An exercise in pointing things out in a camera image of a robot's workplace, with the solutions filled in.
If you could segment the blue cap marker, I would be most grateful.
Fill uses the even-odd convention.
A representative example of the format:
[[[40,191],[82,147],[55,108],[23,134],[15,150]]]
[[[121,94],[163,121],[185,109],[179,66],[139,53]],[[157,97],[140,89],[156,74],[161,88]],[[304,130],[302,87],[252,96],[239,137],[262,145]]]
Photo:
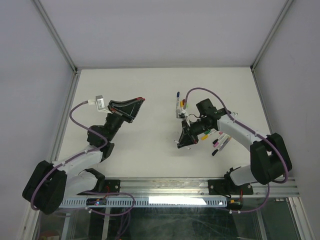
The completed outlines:
[[[176,93],[176,107],[175,107],[175,113],[176,115],[179,115],[180,114],[180,92],[178,91]]]

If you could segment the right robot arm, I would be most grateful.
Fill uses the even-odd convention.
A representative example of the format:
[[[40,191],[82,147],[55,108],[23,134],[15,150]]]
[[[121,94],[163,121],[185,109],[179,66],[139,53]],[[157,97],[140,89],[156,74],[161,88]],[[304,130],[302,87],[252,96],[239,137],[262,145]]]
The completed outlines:
[[[185,102],[176,103],[176,117],[181,119],[181,135],[177,147],[185,148],[199,142],[198,136],[211,130],[220,131],[244,146],[250,154],[250,164],[230,168],[223,181],[213,186],[221,195],[235,195],[242,187],[258,182],[266,185],[292,170],[292,163],[285,142],[278,133],[261,135],[236,120],[230,111],[217,109],[209,99],[196,104],[199,111],[197,121],[191,122]]]

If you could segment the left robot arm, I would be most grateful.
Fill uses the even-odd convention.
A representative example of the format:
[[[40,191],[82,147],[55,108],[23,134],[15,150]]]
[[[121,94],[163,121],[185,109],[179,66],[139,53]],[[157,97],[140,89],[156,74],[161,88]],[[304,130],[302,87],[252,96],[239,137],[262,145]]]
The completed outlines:
[[[132,123],[145,98],[136,97],[125,101],[111,100],[105,105],[101,95],[85,100],[71,109],[70,120],[87,131],[87,146],[68,159],[57,162],[43,160],[37,164],[29,178],[22,197],[35,211],[45,215],[54,213],[63,200],[88,191],[100,194],[105,188],[105,176],[92,168],[106,160],[114,149],[113,138],[124,122]],[[77,122],[73,113],[84,105],[94,105],[98,112],[106,114],[103,125],[86,127]]]

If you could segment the red pen cap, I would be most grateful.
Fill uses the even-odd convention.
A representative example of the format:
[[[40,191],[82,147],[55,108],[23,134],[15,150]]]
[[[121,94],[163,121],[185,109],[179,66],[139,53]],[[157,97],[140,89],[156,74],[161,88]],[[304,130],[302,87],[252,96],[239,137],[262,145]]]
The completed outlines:
[[[137,97],[137,98],[135,98],[135,100],[137,100],[137,101],[145,101],[146,99],[144,97]]]

